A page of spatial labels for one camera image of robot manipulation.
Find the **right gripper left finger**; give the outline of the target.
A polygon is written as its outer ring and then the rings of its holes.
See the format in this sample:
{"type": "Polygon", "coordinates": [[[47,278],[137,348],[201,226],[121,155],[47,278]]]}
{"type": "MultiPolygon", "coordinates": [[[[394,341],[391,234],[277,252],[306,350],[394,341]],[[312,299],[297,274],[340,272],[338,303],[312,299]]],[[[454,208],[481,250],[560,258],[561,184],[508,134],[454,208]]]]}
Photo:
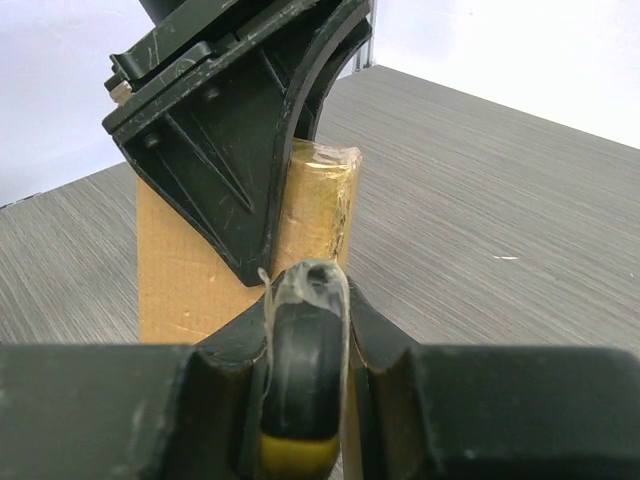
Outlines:
{"type": "Polygon", "coordinates": [[[5,344],[5,479],[275,479],[260,427],[275,290],[196,345],[5,344]]]}

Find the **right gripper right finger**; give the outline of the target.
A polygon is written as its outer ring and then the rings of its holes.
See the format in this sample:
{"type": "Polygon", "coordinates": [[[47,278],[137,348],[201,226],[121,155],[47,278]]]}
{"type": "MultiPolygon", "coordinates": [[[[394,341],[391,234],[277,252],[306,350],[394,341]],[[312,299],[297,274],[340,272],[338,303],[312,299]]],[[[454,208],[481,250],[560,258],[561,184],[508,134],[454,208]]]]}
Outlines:
{"type": "Polygon", "coordinates": [[[635,479],[639,360],[423,344],[350,290],[348,479],[635,479]]]}

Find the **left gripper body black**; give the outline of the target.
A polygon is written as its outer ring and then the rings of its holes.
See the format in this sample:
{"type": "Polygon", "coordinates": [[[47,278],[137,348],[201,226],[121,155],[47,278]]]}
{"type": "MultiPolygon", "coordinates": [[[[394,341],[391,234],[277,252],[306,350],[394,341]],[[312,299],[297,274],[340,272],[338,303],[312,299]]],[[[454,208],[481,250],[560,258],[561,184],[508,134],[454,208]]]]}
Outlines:
{"type": "Polygon", "coordinates": [[[314,35],[339,1],[146,1],[154,28],[129,50],[114,54],[105,87],[114,94],[128,85],[130,96],[103,121],[115,133],[155,107],[188,75],[210,63],[207,79],[220,75],[256,52],[267,61],[278,88],[292,86],[300,72],[310,75],[314,35]]]}

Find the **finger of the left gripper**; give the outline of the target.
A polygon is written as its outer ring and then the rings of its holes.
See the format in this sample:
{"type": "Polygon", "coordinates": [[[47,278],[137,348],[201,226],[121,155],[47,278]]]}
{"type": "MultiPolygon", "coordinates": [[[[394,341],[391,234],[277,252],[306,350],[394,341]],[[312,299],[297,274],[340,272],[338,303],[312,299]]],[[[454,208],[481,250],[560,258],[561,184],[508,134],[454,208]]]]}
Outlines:
{"type": "Polygon", "coordinates": [[[312,46],[320,47],[303,87],[302,103],[294,136],[314,140],[323,102],[342,69],[371,38],[370,1],[339,1],[314,35],[312,46]]]}
{"type": "Polygon", "coordinates": [[[210,63],[112,139],[135,173],[246,286],[273,265],[280,188],[295,119],[253,52],[211,79],[210,63]]]}

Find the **yellow utility knife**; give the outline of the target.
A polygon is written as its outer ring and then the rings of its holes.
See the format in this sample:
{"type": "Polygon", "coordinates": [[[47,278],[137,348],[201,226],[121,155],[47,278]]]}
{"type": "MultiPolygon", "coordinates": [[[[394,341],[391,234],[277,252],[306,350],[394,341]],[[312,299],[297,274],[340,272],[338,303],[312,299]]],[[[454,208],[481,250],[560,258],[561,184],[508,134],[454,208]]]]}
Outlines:
{"type": "Polygon", "coordinates": [[[266,378],[258,471],[326,479],[340,451],[350,353],[350,293],[338,263],[302,259],[264,291],[266,378]]]}

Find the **brown cardboard express box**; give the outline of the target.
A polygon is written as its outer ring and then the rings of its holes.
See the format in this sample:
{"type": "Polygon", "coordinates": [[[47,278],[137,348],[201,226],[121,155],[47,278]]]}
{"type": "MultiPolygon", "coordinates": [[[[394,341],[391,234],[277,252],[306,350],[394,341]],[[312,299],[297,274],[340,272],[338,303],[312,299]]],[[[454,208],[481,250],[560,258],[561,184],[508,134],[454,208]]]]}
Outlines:
{"type": "MultiPolygon", "coordinates": [[[[308,257],[346,266],[363,155],[356,147],[294,143],[274,271],[308,257]]],[[[157,193],[137,183],[139,340],[194,344],[253,305],[224,260],[157,193]]]]}

